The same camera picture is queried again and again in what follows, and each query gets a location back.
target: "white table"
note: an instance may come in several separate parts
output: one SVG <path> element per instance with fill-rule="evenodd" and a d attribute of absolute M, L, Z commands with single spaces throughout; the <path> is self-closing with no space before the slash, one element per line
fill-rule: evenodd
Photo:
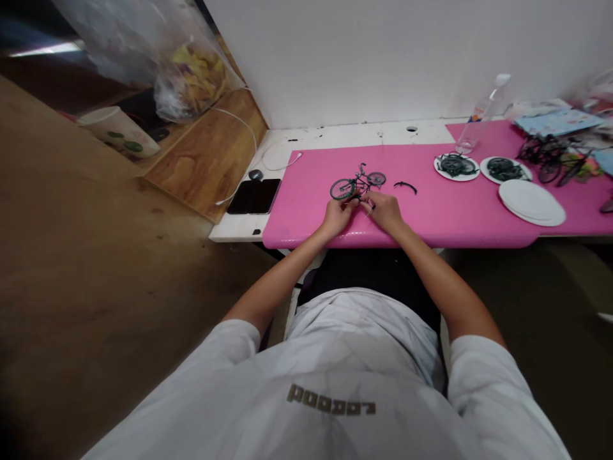
<path fill-rule="evenodd" d="M 312 150 L 340 147 L 360 147 L 406 144 L 451 144 L 454 142 L 445 125 L 463 123 L 466 118 L 394 121 L 389 123 L 363 123 L 360 125 L 325 126 L 270 130 L 254 156 L 245 175 L 252 169 L 260 169 L 264 179 L 282 179 L 285 169 L 269 171 L 287 165 L 293 150 Z M 224 214 L 209 238 L 218 243 L 261 242 L 269 215 Z"/>

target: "hand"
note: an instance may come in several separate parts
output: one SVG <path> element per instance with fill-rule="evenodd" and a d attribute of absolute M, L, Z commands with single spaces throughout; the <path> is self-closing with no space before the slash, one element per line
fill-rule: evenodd
<path fill-rule="evenodd" d="M 402 220 L 400 208 L 398 207 L 398 200 L 395 196 L 370 191 L 362 195 L 361 199 L 362 201 L 360 201 L 360 204 L 366 212 L 372 210 L 370 217 L 372 217 L 379 227 L 390 235 L 393 236 L 395 231 L 406 226 Z M 374 210 L 368 204 L 368 200 L 372 201 L 372 204 L 375 205 Z"/>
<path fill-rule="evenodd" d="M 351 213 L 358 207 L 358 203 L 357 198 L 351 199 L 348 203 L 335 199 L 328 201 L 326 216 L 319 227 L 319 231 L 325 234 L 329 240 L 341 233 L 347 227 Z"/>

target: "white cup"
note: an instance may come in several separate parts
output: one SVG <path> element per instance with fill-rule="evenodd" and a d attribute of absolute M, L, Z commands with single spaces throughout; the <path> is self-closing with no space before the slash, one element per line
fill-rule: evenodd
<path fill-rule="evenodd" d="M 118 106 L 105 107 L 83 115 L 77 124 L 124 155 L 148 158 L 160 146 Z"/>

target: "black shorts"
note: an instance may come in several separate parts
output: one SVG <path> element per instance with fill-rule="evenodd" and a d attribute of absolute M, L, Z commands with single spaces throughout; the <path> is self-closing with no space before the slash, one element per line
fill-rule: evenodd
<path fill-rule="evenodd" d="M 402 249 L 331 249 L 321 267 L 307 275 L 298 305 L 343 288 L 367 288 L 398 300 L 438 335 L 441 313 Z"/>

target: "bottle cap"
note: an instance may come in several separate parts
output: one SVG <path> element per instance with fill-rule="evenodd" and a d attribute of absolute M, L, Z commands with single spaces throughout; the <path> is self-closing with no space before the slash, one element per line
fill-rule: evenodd
<path fill-rule="evenodd" d="M 499 73 L 498 75 L 496 75 L 496 86 L 500 88 L 501 86 L 504 86 L 509 83 L 510 79 L 511 75 L 509 75 L 508 73 Z"/>

